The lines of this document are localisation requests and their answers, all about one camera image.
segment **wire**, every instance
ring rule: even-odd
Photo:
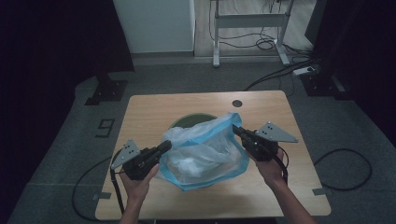
[[[294,80],[291,74],[289,74],[290,80],[291,80],[291,93],[287,94],[286,97],[290,97],[294,94]]]
[[[292,73],[293,70],[298,69],[298,68],[302,68],[302,67],[304,67],[304,66],[307,66],[307,65],[309,65],[309,64],[311,64],[311,63],[314,63],[315,61],[316,61],[316,60],[307,60],[307,61],[305,61],[305,62],[296,63],[296,64],[294,64],[294,65],[292,65],[292,66],[290,66],[290,67],[286,67],[286,68],[282,68],[282,69],[280,69],[280,70],[277,70],[277,71],[275,71],[275,72],[273,72],[273,73],[271,73],[271,74],[268,74],[268,75],[266,75],[266,76],[264,76],[264,77],[261,77],[261,78],[257,79],[256,81],[252,82],[250,85],[248,85],[248,86],[244,89],[244,91],[248,91],[248,90],[250,90],[250,88],[252,88],[253,86],[255,86],[255,85],[257,85],[257,84],[259,84],[259,83],[261,83],[261,82],[263,82],[263,81],[265,81],[265,80],[268,80],[268,79],[270,79],[270,78],[274,78],[274,77],[283,77],[283,76],[285,76],[285,75],[287,75],[287,74]],[[276,74],[278,74],[278,73],[281,73],[281,72],[284,72],[284,71],[287,71],[287,70],[289,70],[289,71],[286,72],[286,73],[284,73],[284,74],[276,75]]]
[[[310,57],[309,56],[304,56],[304,55],[301,55],[301,56],[293,56],[293,57],[291,57],[291,61],[293,62],[293,63],[297,63],[297,62],[295,62],[294,61],[294,59],[296,59],[296,58],[306,58],[306,59],[310,59]]]
[[[113,157],[113,160],[111,161],[111,163],[114,163],[114,160],[120,155],[122,149],[120,149]],[[116,172],[113,169],[110,169],[110,177],[111,177],[111,183],[113,183],[114,186],[114,190],[116,191],[116,195],[117,195],[117,201],[119,203],[119,207],[121,210],[121,213],[123,214],[125,211],[125,208],[123,206],[123,202],[122,202],[122,196],[120,193],[120,187],[119,187],[119,183],[117,182],[117,178],[116,178]]]
[[[235,0],[233,0],[233,9],[235,9],[235,11],[239,14],[238,9],[236,9],[236,7],[235,7]]]
[[[277,89],[280,90],[282,86],[282,79],[280,79],[280,77],[277,77],[277,80],[279,80],[279,85],[277,85]]]
[[[287,159],[287,162],[286,162],[286,168],[288,168],[288,166],[289,166],[289,155],[288,155],[288,153],[286,152],[286,150],[285,149],[283,149],[283,147],[280,147],[280,146],[278,146],[280,149],[282,149],[282,151],[283,151],[283,153],[285,153],[285,155],[286,155],[286,159]]]
[[[280,7],[282,5],[282,1],[279,0],[278,2],[279,2],[279,9],[278,9],[278,13],[279,13],[280,12]],[[272,4],[269,2],[269,0],[267,0],[264,3],[264,5],[262,6],[262,13],[264,13],[264,9],[265,9],[265,6],[267,4],[269,5],[269,12],[272,13],[272,9],[273,9],[274,3],[275,3],[275,0],[273,0]],[[234,1],[233,1],[233,8],[239,14],[239,11],[235,8],[235,2]],[[215,38],[213,38],[212,31],[211,31],[211,12],[212,12],[212,4],[210,2],[209,3],[209,35],[210,35],[210,38],[212,40],[215,40]],[[264,31],[264,28],[262,28],[262,30],[261,30],[261,32],[259,34],[251,33],[251,34],[247,34],[247,35],[238,35],[238,36],[232,36],[232,37],[223,37],[223,36],[219,35],[219,39],[237,39],[237,38],[242,38],[242,37],[246,37],[246,36],[250,36],[250,35],[259,35],[260,39],[258,39],[254,45],[236,46],[236,45],[224,42],[224,41],[219,41],[219,43],[231,46],[231,47],[236,48],[236,49],[250,49],[250,48],[254,48],[254,47],[257,47],[258,49],[261,49],[261,50],[273,49],[275,47],[274,38],[269,36],[269,35],[264,35],[262,33],[263,31]],[[277,38],[279,39],[279,29],[278,29],[278,27],[276,27],[276,35],[277,35]],[[269,47],[268,48],[261,47],[262,44],[267,44],[267,45],[269,45]],[[285,46],[286,50],[294,52],[294,53],[297,53],[297,54],[300,54],[300,55],[308,56],[308,55],[312,54],[311,50],[295,49],[295,48],[292,48],[291,46],[289,46],[289,45],[287,45],[285,43],[282,43],[282,45]]]
[[[212,35],[212,31],[211,31],[211,12],[212,12],[212,4],[210,2],[209,3],[209,35],[210,35],[210,38],[212,40],[215,40],[215,38]],[[219,43],[220,44],[224,44],[224,45],[228,45],[228,46],[231,46],[231,47],[237,48],[237,49],[249,49],[249,48],[254,48],[254,47],[258,47],[259,49],[272,49],[274,46],[272,46],[270,48],[261,48],[260,47],[260,44],[264,44],[264,43],[268,44],[268,42],[271,41],[271,39],[273,40],[273,38],[271,36],[269,36],[269,35],[264,35],[264,36],[267,36],[268,39],[267,38],[262,38],[262,36],[263,36],[262,31],[259,34],[252,33],[252,34],[239,35],[239,36],[233,36],[233,37],[223,37],[223,36],[219,35],[219,39],[236,39],[236,38],[242,38],[242,37],[250,36],[250,35],[259,35],[261,37],[261,39],[256,41],[256,44],[254,44],[254,45],[250,45],[250,46],[236,46],[236,45],[233,45],[233,44],[230,44],[230,43],[227,43],[227,42],[223,42],[223,41],[219,41]]]
[[[288,167],[285,166],[285,164],[283,163],[283,161],[272,151],[269,150],[272,154],[272,159],[274,161],[276,161],[276,163],[279,165],[280,169],[282,169],[282,177],[286,182],[286,185],[288,185],[288,177],[289,177],[289,172],[288,172]]]
[[[353,190],[353,189],[358,189],[361,186],[363,186],[365,183],[367,183],[367,181],[369,181],[369,179],[372,176],[373,173],[373,168],[371,163],[363,156],[361,155],[359,152],[349,149],[349,148],[338,148],[336,150],[330,151],[326,154],[324,154],[322,157],[320,157],[317,161],[314,162],[314,165],[317,165],[320,161],[322,161],[324,158],[328,157],[329,155],[335,153],[335,152],[339,152],[339,151],[349,151],[349,152],[353,152],[355,154],[357,154],[358,156],[360,156],[365,162],[367,162],[368,166],[369,166],[369,174],[364,178],[363,181],[361,181],[359,184],[355,185],[354,187],[351,188],[338,188],[338,187],[334,187],[334,186],[330,186],[328,184],[325,184],[323,182],[320,182],[324,187],[327,187],[329,189],[335,189],[335,190],[340,190],[340,191],[349,191],[349,190]]]
[[[99,220],[99,219],[97,219],[97,218],[86,217],[86,216],[82,215],[82,214],[78,211],[78,209],[77,209],[77,207],[76,207],[76,202],[75,202],[75,195],[76,195],[77,186],[78,186],[79,182],[82,180],[82,178],[84,178],[85,175],[87,175],[91,170],[93,170],[93,169],[96,168],[98,165],[100,165],[100,164],[102,164],[103,162],[108,161],[108,160],[110,160],[110,159],[111,159],[111,157],[107,157],[107,158],[105,158],[104,160],[99,161],[98,163],[96,163],[93,167],[91,167],[88,171],[86,171],[86,172],[78,179],[76,185],[73,187],[73,193],[72,193],[72,206],[73,206],[73,210],[76,212],[76,214],[77,214],[79,217],[82,217],[82,218],[84,218],[85,220],[96,221],[96,222],[103,222],[103,220]]]

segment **plastic bag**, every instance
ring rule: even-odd
[[[235,140],[233,125],[241,126],[239,114],[196,124],[191,128],[171,128],[163,135],[172,148],[160,161],[160,176],[183,190],[211,186],[244,173],[248,156]]]

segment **cable on floor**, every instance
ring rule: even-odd
[[[264,3],[264,5],[263,5],[263,7],[262,7],[262,13],[263,13],[263,11],[264,11],[264,7],[266,6],[266,4],[267,4],[268,2],[269,2],[269,1],[266,1],[266,2]],[[270,13],[272,13],[272,8],[273,8],[273,6],[274,6],[274,2],[275,2],[275,0],[273,0],[272,4],[271,4],[271,2],[269,2],[269,5],[270,5],[270,7],[269,7],[269,12],[270,12]],[[279,3],[279,10],[278,10],[278,13],[279,13],[279,12],[280,12],[280,6],[281,6],[281,4],[282,4],[282,1],[279,0],[279,1],[277,1],[277,2]],[[208,26],[209,26],[209,35],[210,35],[210,38],[211,38],[212,40],[215,40],[215,38],[214,38],[213,35],[212,35],[212,31],[211,31],[211,12],[212,12],[212,4],[209,3],[209,24],[208,24]],[[273,48],[275,47],[274,38],[271,37],[271,36],[269,36],[269,35],[264,35],[264,34],[262,33],[263,31],[264,31],[264,28],[262,28],[262,30],[261,30],[261,32],[260,32],[259,34],[258,34],[258,33],[252,33],[252,34],[239,35],[239,36],[232,36],[232,37],[223,37],[223,36],[220,36],[220,35],[219,35],[219,39],[236,39],[236,38],[242,38],[242,37],[246,37],[246,36],[250,36],[250,35],[259,35],[259,36],[260,36],[260,39],[258,39],[254,45],[236,46],[236,45],[233,45],[233,44],[224,42],[224,41],[219,41],[219,43],[220,43],[220,44],[224,44],[224,45],[228,45],[228,46],[233,47],[233,48],[236,48],[236,49],[250,49],[250,48],[255,48],[255,47],[257,47],[258,49],[261,49],[261,50],[273,49]],[[294,52],[294,53],[297,53],[297,54],[300,54],[300,55],[309,56],[309,55],[312,53],[312,50],[307,50],[307,49],[295,49],[295,48],[292,48],[291,46],[289,46],[289,45],[287,45],[287,44],[285,44],[285,43],[283,43],[282,45],[286,48],[287,51],[291,51],[291,52]]]
[[[360,187],[362,187],[363,185],[365,185],[367,183],[367,181],[369,181],[369,179],[371,178],[372,174],[373,174],[373,167],[371,165],[371,163],[369,162],[369,160],[367,160],[363,155],[361,155],[359,152],[353,150],[353,149],[349,149],[349,148],[338,148],[336,150],[330,151],[326,154],[324,154],[323,156],[321,156],[317,161],[314,162],[314,165],[317,165],[318,163],[320,163],[321,161],[323,161],[323,159],[325,159],[326,157],[328,157],[329,155],[335,153],[335,152],[341,152],[341,151],[349,151],[352,153],[355,153],[356,155],[360,156],[368,165],[369,167],[369,174],[363,179],[363,181],[361,181],[359,184],[350,187],[350,188],[339,188],[339,187],[335,187],[335,186],[330,186],[326,183],[320,182],[322,184],[322,186],[329,188],[329,189],[335,189],[335,190],[339,190],[339,191],[350,191],[350,190],[354,190],[354,189],[358,189]]]
[[[253,86],[255,86],[255,85],[257,85],[257,84],[259,84],[261,82],[264,82],[265,80],[268,80],[268,79],[271,79],[271,78],[274,78],[274,77],[283,77],[283,76],[286,76],[288,74],[291,74],[293,72],[293,70],[305,67],[305,66],[307,66],[307,65],[309,65],[311,63],[315,63],[316,61],[317,60],[307,60],[305,62],[296,63],[296,64],[293,64],[290,67],[286,67],[286,68],[282,68],[280,70],[277,70],[277,71],[275,71],[273,73],[270,73],[270,74],[268,74],[268,75],[266,75],[264,77],[261,77],[261,78],[257,79],[256,81],[252,82],[250,85],[248,85],[244,89],[244,91],[249,91]]]
[[[73,207],[73,210],[76,212],[76,214],[77,214],[79,217],[81,217],[81,218],[83,218],[83,219],[85,219],[85,220],[93,221],[93,222],[107,222],[107,220],[100,220],[100,219],[97,219],[97,218],[87,217],[87,216],[83,215],[81,212],[79,212],[78,209],[77,209],[77,207],[76,207],[75,196],[76,196],[76,191],[77,191],[77,187],[78,187],[79,182],[81,182],[81,180],[82,180],[90,171],[92,171],[94,168],[96,168],[96,167],[99,166],[100,164],[104,163],[105,161],[110,160],[111,158],[112,158],[111,156],[110,156],[110,157],[107,157],[107,158],[105,158],[104,160],[99,161],[98,163],[96,163],[96,164],[95,164],[93,167],[91,167],[90,169],[88,169],[88,170],[78,179],[78,181],[76,182],[75,186],[73,187],[73,193],[72,193],[72,207]],[[146,221],[143,221],[143,220],[138,220],[138,223],[147,224],[147,222],[146,222]]]

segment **forearm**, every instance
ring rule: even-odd
[[[275,183],[271,189],[289,223],[317,223],[305,210],[303,205],[300,204],[285,182],[279,181]]]
[[[125,212],[122,215],[120,224],[137,224],[143,200],[128,201]]]

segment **green bowl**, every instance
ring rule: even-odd
[[[205,113],[189,114],[175,121],[170,128],[175,128],[175,127],[190,128],[195,124],[210,121],[216,118],[217,118],[216,116]]]

